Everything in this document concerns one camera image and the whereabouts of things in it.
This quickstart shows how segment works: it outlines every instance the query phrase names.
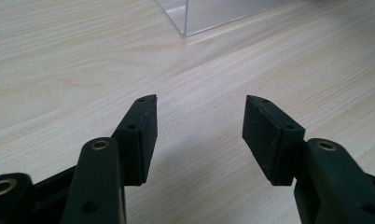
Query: wood grain surface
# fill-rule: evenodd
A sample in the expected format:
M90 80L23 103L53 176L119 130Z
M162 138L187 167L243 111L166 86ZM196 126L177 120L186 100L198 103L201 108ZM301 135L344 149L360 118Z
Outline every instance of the wood grain surface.
M344 145L375 175L375 0L298 0L183 39L152 0L0 0L0 174L76 164L157 94L129 223L299 223L242 139L247 94Z

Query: transparent acrylic box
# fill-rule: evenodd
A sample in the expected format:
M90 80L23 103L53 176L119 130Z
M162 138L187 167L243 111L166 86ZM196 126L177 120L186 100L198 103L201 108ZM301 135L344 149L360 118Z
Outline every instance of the transparent acrylic box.
M292 0L156 0L182 34L190 36Z

